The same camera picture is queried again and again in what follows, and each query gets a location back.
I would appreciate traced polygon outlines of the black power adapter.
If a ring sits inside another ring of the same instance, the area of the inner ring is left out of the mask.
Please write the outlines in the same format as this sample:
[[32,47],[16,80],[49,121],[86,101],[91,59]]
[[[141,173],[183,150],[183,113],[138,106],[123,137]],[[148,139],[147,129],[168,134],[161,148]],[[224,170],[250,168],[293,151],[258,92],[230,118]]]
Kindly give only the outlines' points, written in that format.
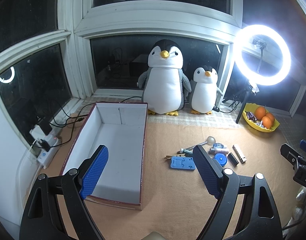
[[38,121],[38,126],[41,128],[41,130],[43,131],[45,135],[49,135],[52,131],[50,122],[47,121],[46,119],[40,119]]

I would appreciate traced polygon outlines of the candy wrappers pile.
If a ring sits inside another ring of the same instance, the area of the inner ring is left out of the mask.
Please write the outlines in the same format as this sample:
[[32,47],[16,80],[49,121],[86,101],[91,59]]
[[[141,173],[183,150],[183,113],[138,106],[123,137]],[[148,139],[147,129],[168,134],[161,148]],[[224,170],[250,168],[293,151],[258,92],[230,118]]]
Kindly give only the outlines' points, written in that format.
[[246,116],[249,121],[257,125],[258,127],[264,128],[261,120],[257,120],[252,112],[246,111]]

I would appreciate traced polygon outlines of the orange fruit right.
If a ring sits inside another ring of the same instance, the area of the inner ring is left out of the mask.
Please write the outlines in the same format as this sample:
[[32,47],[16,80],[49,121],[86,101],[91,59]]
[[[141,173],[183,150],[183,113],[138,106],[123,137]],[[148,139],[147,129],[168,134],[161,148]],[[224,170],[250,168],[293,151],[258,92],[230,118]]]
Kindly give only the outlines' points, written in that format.
[[271,113],[267,112],[265,116],[267,116],[271,120],[272,123],[275,122],[275,117]]

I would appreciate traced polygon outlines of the metal spoon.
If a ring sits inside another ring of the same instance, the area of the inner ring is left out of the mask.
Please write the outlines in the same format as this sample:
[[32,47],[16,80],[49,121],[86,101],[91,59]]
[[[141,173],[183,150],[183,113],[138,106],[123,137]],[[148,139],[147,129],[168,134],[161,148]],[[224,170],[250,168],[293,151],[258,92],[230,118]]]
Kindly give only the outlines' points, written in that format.
[[[215,139],[214,137],[212,137],[212,136],[208,136],[207,139],[206,139],[206,141],[201,142],[201,143],[199,143],[199,144],[197,144],[197,145],[201,145],[201,146],[203,146],[203,145],[205,145],[205,144],[213,145],[214,143],[216,143],[216,139]],[[186,150],[190,151],[190,150],[192,150],[195,146],[196,146],[196,145],[190,146],[190,147],[186,148]]]

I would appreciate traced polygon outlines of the blue round lid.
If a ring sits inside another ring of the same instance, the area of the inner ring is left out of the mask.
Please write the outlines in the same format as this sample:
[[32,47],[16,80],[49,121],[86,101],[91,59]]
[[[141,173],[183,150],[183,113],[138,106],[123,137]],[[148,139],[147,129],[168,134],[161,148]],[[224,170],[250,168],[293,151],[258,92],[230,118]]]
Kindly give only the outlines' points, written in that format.
[[226,155],[223,153],[215,154],[214,159],[217,160],[217,162],[221,165],[221,167],[224,167],[228,161]]

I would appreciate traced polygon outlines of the large plush penguin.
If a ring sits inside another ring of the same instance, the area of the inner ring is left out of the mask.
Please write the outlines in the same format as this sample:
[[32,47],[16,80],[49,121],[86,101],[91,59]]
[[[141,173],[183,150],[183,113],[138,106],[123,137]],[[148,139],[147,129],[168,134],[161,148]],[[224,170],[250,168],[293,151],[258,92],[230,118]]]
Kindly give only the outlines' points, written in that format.
[[183,73],[180,46],[168,39],[157,41],[148,55],[148,70],[138,78],[143,90],[142,102],[148,104],[148,114],[177,116],[184,107],[184,94],[192,91]]

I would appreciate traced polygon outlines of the black cylinder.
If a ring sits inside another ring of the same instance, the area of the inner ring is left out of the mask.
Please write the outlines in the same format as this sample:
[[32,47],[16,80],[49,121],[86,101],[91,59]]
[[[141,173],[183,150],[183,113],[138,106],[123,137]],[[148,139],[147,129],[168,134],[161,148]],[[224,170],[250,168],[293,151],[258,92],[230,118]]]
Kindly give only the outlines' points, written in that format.
[[235,167],[240,163],[232,153],[228,154],[228,159]]

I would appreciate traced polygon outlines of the green white tube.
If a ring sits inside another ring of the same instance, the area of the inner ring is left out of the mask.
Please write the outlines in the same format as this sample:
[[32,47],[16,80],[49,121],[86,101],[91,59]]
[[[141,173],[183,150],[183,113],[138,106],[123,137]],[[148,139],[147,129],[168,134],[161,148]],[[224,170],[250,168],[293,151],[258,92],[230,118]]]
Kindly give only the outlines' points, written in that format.
[[187,150],[187,149],[184,149],[184,148],[181,148],[181,149],[178,151],[178,154],[192,155],[192,151]]

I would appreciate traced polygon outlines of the blue clear small bottle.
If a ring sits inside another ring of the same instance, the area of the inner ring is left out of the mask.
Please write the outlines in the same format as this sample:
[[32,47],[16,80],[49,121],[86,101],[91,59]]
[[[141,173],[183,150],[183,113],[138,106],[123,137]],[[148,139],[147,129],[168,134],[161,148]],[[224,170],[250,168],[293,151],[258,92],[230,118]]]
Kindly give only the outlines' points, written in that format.
[[213,148],[225,148],[225,146],[223,144],[219,143],[219,142],[214,143],[212,147]]

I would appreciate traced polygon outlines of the orange fruit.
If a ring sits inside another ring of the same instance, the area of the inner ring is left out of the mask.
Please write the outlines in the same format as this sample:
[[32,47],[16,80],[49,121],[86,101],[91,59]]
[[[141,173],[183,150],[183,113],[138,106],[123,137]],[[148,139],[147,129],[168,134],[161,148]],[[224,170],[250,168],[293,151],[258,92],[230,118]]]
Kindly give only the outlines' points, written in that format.
[[254,116],[257,120],[262,120],[262,118],[266,116],[266,109],[263,106],[257,107],[257,109],[254,111]]
[[272,123],[275,122],[275,117],[271,113],[267,112],[265,116],[267,116],[271,120]]
[[270,119],[270,117],[266,115],[262,118],[261,122],[262,122],[263,127],[266,129],[271,129],[273,125],[273,121]]

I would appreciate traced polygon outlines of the orange fruit front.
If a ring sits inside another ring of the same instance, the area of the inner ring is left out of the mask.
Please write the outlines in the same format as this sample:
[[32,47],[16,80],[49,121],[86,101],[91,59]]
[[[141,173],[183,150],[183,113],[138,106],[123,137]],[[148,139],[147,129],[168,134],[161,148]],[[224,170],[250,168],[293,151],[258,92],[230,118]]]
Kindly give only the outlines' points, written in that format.
[[266,129],[271,129],[273,125],[273,121],[270,119],[270,117],[266,115],[262,118],[261,122],[262,122],[263,127]]

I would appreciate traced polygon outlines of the orange fruit back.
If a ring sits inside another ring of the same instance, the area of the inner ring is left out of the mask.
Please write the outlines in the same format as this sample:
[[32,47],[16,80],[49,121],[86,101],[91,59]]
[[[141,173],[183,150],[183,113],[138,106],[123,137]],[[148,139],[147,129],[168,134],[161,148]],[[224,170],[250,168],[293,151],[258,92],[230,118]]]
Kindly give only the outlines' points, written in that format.
[[263,106],[257,107],[257,109],[254,111],[254,116],[257,120],[262,120],[262,118],[266,116],[266,109]]

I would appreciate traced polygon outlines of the pink white small bottle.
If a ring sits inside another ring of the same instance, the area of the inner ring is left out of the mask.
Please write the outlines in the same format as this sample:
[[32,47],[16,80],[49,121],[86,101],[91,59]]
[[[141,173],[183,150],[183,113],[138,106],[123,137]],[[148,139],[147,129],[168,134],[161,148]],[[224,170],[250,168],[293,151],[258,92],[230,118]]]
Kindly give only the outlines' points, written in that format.
[[228,155],[229,154],[229,150],[227,148],[210,148],[209,150],[209,154],[212,154],[212,155],[216,155],[216,154],[224,154],[224,155]]

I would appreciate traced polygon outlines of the wooden clothespin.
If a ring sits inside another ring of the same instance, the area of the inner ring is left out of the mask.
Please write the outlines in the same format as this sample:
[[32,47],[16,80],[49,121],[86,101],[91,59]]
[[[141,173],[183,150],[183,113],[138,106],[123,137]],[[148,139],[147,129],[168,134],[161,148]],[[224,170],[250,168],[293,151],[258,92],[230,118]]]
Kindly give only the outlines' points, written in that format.
[[184,155],[184,154],[166,155],[164,158],[165,158],[166,160],[169,160],[169,159],[171,159],[172,157],[185,157],[185,155]]

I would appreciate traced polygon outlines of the white power strip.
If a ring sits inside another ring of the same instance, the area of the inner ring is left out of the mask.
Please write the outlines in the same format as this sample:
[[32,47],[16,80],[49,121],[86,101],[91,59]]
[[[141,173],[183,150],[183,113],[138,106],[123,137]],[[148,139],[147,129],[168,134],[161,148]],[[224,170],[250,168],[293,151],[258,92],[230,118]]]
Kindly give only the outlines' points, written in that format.
[[48,168],[55,154],[58,152],[60,148],[61,140],[57,137],[53,137],[52,139],[48,141],[48,144],[50,145],[50,149],[48,151],[42,150],[39,156],[37,157],[39,164],[44,169]]

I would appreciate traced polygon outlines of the small black plug charger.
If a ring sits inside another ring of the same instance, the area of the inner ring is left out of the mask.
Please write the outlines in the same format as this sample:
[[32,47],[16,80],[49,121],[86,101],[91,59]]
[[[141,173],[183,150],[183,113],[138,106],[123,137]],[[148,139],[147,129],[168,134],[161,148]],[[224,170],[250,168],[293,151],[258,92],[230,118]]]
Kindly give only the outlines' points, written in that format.
[[38,140],[37,148],[43,149],[44,151],[48,152],[51,149],[51,146],[47,141],[41,139]]

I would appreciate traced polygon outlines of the red cardboard box white inside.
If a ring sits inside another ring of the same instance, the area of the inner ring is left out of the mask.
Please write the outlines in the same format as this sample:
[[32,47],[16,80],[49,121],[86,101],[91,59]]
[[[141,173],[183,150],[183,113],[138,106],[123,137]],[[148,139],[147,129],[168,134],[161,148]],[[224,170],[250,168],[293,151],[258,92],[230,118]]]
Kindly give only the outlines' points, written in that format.
[[65,159],[61,174],[77,168],[104,145],[108,161],[87,200],[142,209],[142,175],[147,103],[96,102]]

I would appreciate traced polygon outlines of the small plush penguin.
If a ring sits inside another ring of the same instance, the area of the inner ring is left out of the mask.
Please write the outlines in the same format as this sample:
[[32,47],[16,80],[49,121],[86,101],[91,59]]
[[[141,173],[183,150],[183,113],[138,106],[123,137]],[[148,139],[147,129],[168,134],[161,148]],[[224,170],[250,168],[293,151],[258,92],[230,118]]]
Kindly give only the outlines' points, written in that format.
[[217,93],[223,92],[217,87],[218,74],[214,68],[205,70],[198,67],[190,81],[189,107],[193,114],[211,114],[215,106]]

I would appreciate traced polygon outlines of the light blue plastic plate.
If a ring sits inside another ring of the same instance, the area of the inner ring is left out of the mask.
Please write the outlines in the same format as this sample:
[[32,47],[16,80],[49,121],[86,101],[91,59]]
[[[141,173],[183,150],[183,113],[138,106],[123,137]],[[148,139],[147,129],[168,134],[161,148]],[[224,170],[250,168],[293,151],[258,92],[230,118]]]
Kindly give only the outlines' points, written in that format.
[[170,168],[177,170],[195,170],[196,166],[192,157],[177,157],[171,158]]

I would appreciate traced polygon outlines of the white patterned lighter case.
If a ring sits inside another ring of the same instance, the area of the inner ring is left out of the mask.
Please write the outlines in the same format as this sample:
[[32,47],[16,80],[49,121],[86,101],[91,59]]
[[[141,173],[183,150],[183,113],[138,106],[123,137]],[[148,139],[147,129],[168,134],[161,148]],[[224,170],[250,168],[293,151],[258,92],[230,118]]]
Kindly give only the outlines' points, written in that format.
[[233,145],[233,150],[237,154],[241,163],[245,163],[247,161],[246,156],[244,155],[243,151],[240,149],[240,147],[238,145]]

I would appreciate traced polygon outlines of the white power adapter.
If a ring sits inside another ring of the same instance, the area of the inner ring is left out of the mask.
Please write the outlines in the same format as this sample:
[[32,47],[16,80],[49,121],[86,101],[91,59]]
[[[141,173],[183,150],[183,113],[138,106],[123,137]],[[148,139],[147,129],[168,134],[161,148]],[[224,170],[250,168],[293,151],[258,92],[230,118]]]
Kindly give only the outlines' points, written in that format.
[[33,129],[30,130],[30,135],[35,139],[35,140],[40,140],[44,139],[46,137],[44,131],[39,125],[35,125]]

